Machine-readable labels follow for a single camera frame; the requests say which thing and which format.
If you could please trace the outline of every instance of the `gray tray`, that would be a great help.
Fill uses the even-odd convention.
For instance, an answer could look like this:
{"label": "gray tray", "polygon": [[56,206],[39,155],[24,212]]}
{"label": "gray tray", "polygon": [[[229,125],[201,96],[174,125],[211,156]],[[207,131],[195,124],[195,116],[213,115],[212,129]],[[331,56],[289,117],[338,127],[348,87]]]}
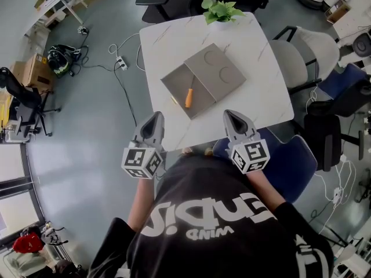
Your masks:
{"label": "gray tray", "polygon": [[[188,117],[193,119],[238,88],[246,78],[213,43],[188,58],[161,81]],[[192,106],[186,108],[185,101],[191,84]]]}

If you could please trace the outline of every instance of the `marker cube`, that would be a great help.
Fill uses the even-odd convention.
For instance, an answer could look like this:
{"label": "marker cube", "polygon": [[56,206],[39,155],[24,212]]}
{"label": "marker cube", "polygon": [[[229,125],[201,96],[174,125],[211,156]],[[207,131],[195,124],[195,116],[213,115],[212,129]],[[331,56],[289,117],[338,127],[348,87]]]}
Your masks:
{"label": "marker cube", "polygon": [[153,179],[161,163],[156,148],[125,148],[121,167],[133,178]]}
{"label": "marker cube", "polygon": [[249,141],[233,146],[231,160],[242,174],[262,170],[270,159],[265,139]]}

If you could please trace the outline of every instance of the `blue chair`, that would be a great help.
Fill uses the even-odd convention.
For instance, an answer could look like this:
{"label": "blue chair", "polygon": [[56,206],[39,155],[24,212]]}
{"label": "blue chair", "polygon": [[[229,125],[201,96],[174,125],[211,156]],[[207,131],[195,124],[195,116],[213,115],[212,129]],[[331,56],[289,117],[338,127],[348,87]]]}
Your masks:
{"label": "blue chair", "polygon": [[[313,153],[301,136],[296,135],[283,143],[267,128],[258,132],[266,140],[271,156],[263,170],[265,176],[286,201],[295,202],[317,170]],[[218,140],[213,148],[214,155],[227,159],[228,143],[228,138]]]}
{"label": "blue chair", "polygon": [[342,73],[333,70],[318,87],[331,99],[335,99],[357,82],[367,79],[367,73],[353,64],[348,64]]}

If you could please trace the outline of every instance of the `white cable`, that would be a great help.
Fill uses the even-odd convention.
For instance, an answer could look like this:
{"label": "white cable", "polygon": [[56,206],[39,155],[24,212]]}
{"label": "white cable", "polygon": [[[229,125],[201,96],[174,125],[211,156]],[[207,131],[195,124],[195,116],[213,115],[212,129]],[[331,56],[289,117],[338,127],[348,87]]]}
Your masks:
{"label": "white cable", "polygon": [[312,101],[312,103],[313,103],[314,101],[317,100],[317,93],[315,92],[316,89],[317,89],[317,87],[314,90],[311,91],[310,97],[305,104],[305,111],[307,112],[307,114],[308,114],[308,103],[309,103],[309,101]]}
{"label": "white cable", "polygon": [[326,222],[325,222],[325,224],[323,225],[323,228],[319,231],[319,233],[318,234],[321,234],[322,233],[322,231],[324,230],[324,228],[326,227],[326,224],[329,222],[329,220],[330,220],[330,218],[331,218],[331,216],[332,216],[332,214],[334,214],[334,212],[335,212],[335,209],[336,209],[336,207],[337,207],[338,205],[334,205],[334,209],[332,210],[332,212],[331,212],[331,215],[330,215],[330,217],[326,220]]}
{"label": "white cable", "polygon": [[323,184],[325,185],[325,197],[326,197],[326,199],[328,200],[328,201],[332,201],[332,199],[329,199],[328,197],[327,197],[327,190],[326,190],[326,182],[325,182],[325,180],[323,179],[323,177],[321,176],[321,175],[318,175],[318,174],[315,174],[314,173],[314,175],[316,175],[316,176],[318,176],[318,177],[320,177],[321,179],[322,179],[322,181],[323,181]]}
{"label": "white cable", "polygon": [[[353,168],[354,168],[354,179],[353,179],[353,183],[352,183],[352,186],[351,186],[350,192],[349,192],[349,195],[351,195],[352,194],[353,185],[354,185],[354,182],[355,182],[355,178],[357,176],[357,169],[355,168],[355,166],[354,166],[354,164],[353,164],[353,162],[351,160],[349,160],[348,162],[349,162],[349,168],[351,168],[350,167],[350,164],[352,164],[353,165]],[[348,200],[349,200],[349,198],[350,198],[350,196],[348,197],[348,199],[344,203],[341,203],[341,205],[344,205],[345,203],[347,203]]]}
{"label": "white cable", "polygon": [[142,70],[142,71],[145,72],[145,70],[144,70],[143,68],[140,68],[139,65],[138,65],[138,56],[139,56],[139,50],[140,50],[140,49],[141,49],[141,44],[140,44],[139,47],[138,47],[136,64],[137,64],[138,69],[140,69],[140,70]]}
{"label": "white cable", "polygon": [[[113,43],[111,44],[109,47],[108,47],[108,52],[109,54],[116,54],[116,58],[118,58],[118,50],[126,43],[126,41],[128,41],[131,37],[135,36],[135,35],[139,35],[139,33],[135,33],[129,37],[127,37],[124,42],[121,43],[121,45],[119,47],[117,47],[116,43]],[[137,58],[136,58],[136,65],[138,67],[138,69],[141,69],[142,71],[145,72],[145,70],[143,68],[140,68],[139,65],[138,65],[138,57],[139,57],[139,51],[140,51],[140,48],[141,48],[141,45],[139,45],[139,48],[138,48],[138,52],[137,52]]]}
{"label": "white cable", "polygon": [[[348,179],[347,179],[347,182],[346,182],[345,186],[342,188],[342,187],[341,187],[341,171],[343,170],[343,167],[344,167],[344,164],[345,164],[345,163],[349,163],[349,170],[350,170],[350,173],[349,173],[349,176],[348,176]],[[349,195],[349,197],[347,198],[347,200],[346,200],[344,203],[342,203],[342,201],[343,201],[343,197],[344,197],[344,191],[345,191],[345,189],[346,189],[346,187],[347,187],[347,185],[348,185],[349,179],[350,179],[351,174],[352,174],[352,168],[351,168],[351,165],[353,165],[353,168],[354,168],[354,179],[353,179],[353,183],[352,183],[352,186],[351,186],[351,188],[350,188],[349,194],[346,195],[346,196]],[[341,165],[340,171],[338,171],[337,166],[335,166],[335,167],[336,167],[337,175],[339,176],[339,183],[340,183],[340,193],[341,193],[341,196],[340,196],[338,202],[334,204],[334,209],[332,210],[331,215],[329,216],[329,218],[326,220],[325,224],[323,225],[323,228],[319,231],[319,234],[321,234],[322,231],[325,229],[325,227],[326,227],[327,223],[329,222],[331,216],[334,214],[335,209],[336,209],[340,204],[341,204],[341,205],[344,205],[344,204],[346,204],[346,203],[348,202],[348,200],[349,200],[349,198],[350,198],[350,194],[352,194],[352,190],[353,190],[353,186],[354,186],[355,179],[356,179],[356,177],[357,177],[357,170],[356,170],[356,168],[355,168],[355,166],[354,166],[354,164],[353,164],[353,162],[352,162],[351,160],[346,160],[345,162],[343,162],[343,164]],[[315,173],[314,173],[314,175],[316,175],[316,176],[322,178],[323,184],[325,184],[325,197],[326,197],[327,200],[331,201],[331,199],[329,199],[329,198],[327,197],[327,190],[326,190],[326,183],[325,183],[325,180],[323,179],[323,177],[322,177],[321,175],[318,175],[318,174],[315,174]]]}

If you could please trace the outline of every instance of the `black t-shirt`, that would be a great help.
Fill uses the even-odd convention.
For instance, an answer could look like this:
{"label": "black t-shirt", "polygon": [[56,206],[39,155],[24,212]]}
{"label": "black t-shirt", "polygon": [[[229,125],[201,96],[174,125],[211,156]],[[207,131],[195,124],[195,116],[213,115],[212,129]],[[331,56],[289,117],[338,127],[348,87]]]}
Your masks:
{"label": "black t-shirt", "polygon": [[332,272],[329,244],[295,208],[284,203],[271,213],[246,176],[218,158],[181,158],[164,175],[142,230],[123,227],[112,246],[125,248],[109,249],[120,258],[112,263],[105,257],[115,254],[101,248],[90,278],[113,278],[124,256],[131,277],[298,277],[296,235],[324,253]]}

